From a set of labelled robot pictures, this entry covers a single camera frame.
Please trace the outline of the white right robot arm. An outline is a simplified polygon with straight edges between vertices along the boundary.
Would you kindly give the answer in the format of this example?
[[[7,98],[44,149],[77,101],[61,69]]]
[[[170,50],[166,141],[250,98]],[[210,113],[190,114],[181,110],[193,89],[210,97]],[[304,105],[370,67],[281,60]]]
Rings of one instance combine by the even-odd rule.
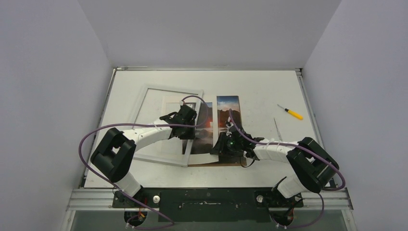
[[[289,164],[294,173],[283,177],[272,189],[272,200],[277,206],[285,206],[291,197],[302,192],[320,193],[339,172],[337,162],[311,137],[294,142],[269,141],[253,138],[235,126],[219,134],[210,154]]]

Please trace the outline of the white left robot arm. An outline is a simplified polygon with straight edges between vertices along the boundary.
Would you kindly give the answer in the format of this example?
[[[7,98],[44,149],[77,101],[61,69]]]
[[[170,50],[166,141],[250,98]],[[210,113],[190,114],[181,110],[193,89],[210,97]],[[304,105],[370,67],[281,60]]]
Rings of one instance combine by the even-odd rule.
[[[159,117],[145,127],[120,131],[109,129],[91,156],[91,163],[125,194],[125,201],[131,207],[143,202],[142,186],[129,169],[134,153],[158,141],[176,137],[180,140],[193,139],[197,112],[182,105],[177,112]]]

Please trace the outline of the sunset landscape photo print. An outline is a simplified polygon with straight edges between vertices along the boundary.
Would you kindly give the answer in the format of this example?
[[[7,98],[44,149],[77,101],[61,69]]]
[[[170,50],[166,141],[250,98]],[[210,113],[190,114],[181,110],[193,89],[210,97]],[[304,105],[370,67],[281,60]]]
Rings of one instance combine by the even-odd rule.
[[[238,96],[216,96],[217,98],[217,108],[216,112],[218,115],[218,134],[223,131],[227,131],[226,122],[229,118],[229,110],[232,110],[234,120],[237,124],[242,123],[240,103]]]

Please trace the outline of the yellow handle screwdriver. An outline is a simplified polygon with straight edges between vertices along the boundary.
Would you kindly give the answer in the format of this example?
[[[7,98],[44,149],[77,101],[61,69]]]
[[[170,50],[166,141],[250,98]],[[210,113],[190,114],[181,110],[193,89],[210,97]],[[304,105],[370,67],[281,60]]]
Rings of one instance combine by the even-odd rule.
[[[279,105],[279,104],[277,104],[277,106],[278,106],[279,108],[281,108],[282,110],[284,110],[286,113],[288,113],[288,114],[290,114],[291,116],[293,116],[294,118],[296,118],[296,119],[298,119],[298,120],[303,120],[303,116],[300,115],[299,113],[297,113],[297,112],[295,112],[295,111],[293,111],[293,110],[290,110],[290,109],[288,109],[288,108],[286,108],[286,107],[283,107],[283,106],[281,106],[281,105]]]

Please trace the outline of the clear handle screwdriver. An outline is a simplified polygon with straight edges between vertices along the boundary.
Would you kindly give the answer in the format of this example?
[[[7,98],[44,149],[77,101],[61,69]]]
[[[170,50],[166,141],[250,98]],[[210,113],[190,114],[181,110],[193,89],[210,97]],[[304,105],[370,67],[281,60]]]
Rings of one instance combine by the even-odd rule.
[[[278,127],[278,123],[277,123],[276,118],[274,118],[274,124],[275,124],[275,128],[276,128],[276,131],[277,131],[278,139],[279,139],[279,141],[282,141],[282,135],[281,135],[280,129]]]

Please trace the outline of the brown fibreboard backing board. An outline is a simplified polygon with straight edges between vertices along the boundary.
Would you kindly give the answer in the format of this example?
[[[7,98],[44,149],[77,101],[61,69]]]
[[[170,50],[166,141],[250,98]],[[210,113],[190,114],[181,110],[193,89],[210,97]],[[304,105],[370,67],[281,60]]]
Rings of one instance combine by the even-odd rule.
[[[247,161],[243,157],[219,157],[209,155],[199,155],[197,157],[190,157],[188,167],[231,167],[246,165]]]

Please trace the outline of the white picture frame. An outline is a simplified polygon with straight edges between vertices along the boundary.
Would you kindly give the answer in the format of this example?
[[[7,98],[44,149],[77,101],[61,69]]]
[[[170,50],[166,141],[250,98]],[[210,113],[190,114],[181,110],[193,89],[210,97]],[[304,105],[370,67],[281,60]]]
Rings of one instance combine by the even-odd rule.
[[[134,104],[130,114],[130,122],[137,124],[149,124],[160,116],[180,109],[179,101],[187,98],[185,103],[196,112],[200,111],[203,90],[170,87],[164,85],[146,84],[142,87],[140,95]],[[182,141],[176,138],[158,141],[135,152],[133,159],[151,163],[159,163],[178,167],[187,167],[192,140]]]

